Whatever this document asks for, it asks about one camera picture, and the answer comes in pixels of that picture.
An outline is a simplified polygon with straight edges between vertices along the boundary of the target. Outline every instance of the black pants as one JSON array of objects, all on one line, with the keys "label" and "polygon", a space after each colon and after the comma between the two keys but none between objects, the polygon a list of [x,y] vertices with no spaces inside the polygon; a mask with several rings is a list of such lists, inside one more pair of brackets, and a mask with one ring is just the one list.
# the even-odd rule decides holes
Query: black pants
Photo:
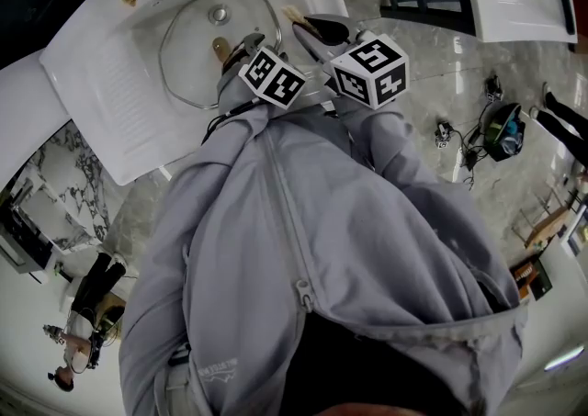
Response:
[{"label": "black pants", "polygon": [[113,264],[108,270],[110,256],[105,253],[98,255],[90,272],[82,280],[75,294],[72,311],[79,313],[96,326],[96,307],[127,272],[122,264]]},{"label": "black pants", "polygon": [[572,124],[578,130],[581,138],[569,132],[556,118],[547,112],[539,111],[537,122],[561,141],[576,160],[588,167],[588,120],[576,113],[573,109],[559,103],[551,93],[547,94],[545,101],[548,109],[553,111],[559,118]]}]

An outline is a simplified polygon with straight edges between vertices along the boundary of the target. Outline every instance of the person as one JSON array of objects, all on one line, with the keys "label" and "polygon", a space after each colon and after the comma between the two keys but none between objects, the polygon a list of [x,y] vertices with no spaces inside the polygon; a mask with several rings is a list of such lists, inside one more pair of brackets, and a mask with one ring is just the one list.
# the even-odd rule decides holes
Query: person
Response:
[{"label": "person", "polygon": [[468,189],[397,102],[242,112],[238,70],[127,304],[127,415],[493,414],[526,312]]},{"label": "person", "polygon": [[560,103],[551,92],[547,82],[543,84],[542,102],[544,109],[550,110],[558,118],[571,124],[578,131],[580,137],[571,133],[551,114],[538,107],[531,107],[529,116],[563,143],[579,163],[588,167],[588,120],[572,108]]},{"label": "person", "polygon": [[90,272],[84,277],[73,299],[65,330],[59,334],[64,340],[63,361],[54,374],[48,374],[61,390],[74,389],[74,377],[88,367],[93,348],[96,323],[96,309],[106,294],[125,275],[126,263],[118,253],[114,254],[114,264],[108,267],[112,258],[100,253]]}]

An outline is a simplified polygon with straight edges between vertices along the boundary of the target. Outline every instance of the white sink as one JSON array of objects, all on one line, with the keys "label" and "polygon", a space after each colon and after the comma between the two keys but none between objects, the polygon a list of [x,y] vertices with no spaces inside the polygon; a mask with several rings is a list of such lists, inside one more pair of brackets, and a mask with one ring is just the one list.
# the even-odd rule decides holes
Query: white sink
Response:
[{"label": "white sink", "polygon": [[[86,0],[40,57],[51,82],[78,129],[112,178],[124,185],[138,176],[193,152],[216,110],[186,105],[165,90],[157,52],[177,10],[190,0]],[[278,17],[282,49],[303,71],[312,61],[291,32],[281,8],[302,13],[345,15],[343,0],[269,0]],[[224,26],[208,18],[215,5],[226,5]],[[212,41],[231,46],[251,32],[276,40],[275,26],[263,0],[197,0],[182,13],[164,47],[163,64],[170,87],[181,96],[212,105],[221,63]]]}]

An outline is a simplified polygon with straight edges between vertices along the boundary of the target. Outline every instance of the sink drain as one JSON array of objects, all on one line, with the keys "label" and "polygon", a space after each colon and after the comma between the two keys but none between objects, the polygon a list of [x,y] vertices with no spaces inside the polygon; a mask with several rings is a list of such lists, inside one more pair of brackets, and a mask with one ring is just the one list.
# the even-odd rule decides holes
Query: sink drain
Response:
[{"label": "sink drain", "polygon": [[224,26],[231,20],[231,10],[226,5],[215,5],[209,10],[209,21],[215,26]]}]

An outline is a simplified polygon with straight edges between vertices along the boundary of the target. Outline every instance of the marble floor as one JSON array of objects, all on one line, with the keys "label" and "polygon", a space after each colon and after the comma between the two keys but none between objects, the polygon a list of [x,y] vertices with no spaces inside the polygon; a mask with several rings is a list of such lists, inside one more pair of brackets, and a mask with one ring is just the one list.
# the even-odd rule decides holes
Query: marble floor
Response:
[{"label": "marble floor", "polygon": [[[588,56],[570,53],[559,43],[485,44],[443,28],[382,19],[379,2],[345,0],[351,17],[370,30],[389,34],[408,53],[411,90],[401,98],[401,105],[414,125],[417,148],[440,176],[455,180],[459,142],[454,137],[445,149],[438,150],[436,121],[443,118],[462,133],[468,132],[483,109],[483,84],[492,71],[502,81],[505,100],[522,105],[526,123],[522,152],[500,163],[490,158],[479,162],[471,189],[505,261],[515,264],[525,256],[525,250],[512,226],[524,235],[530,232],[520,211],[538,219],[542,212],[538,199],[549,197],[549,204],[555,202],[555,197],[549,196],[552,186],[565,197],[567,187],[562,183],[571,167],[565,148],[528,118],[528,110],[538,104],[541,85],[547,80],[563,104],[588,116]],[[166,184],[160,172],[137,180],[106,238],[107,250],[119,251],[129,260],[131,277],[140,270],[141,252]],[[65,258],[65,269],[82,275],[95,257],[91,250],[71,254]],[[119,283],[122,296],[128,295],[134,284],[131,277]]]}]

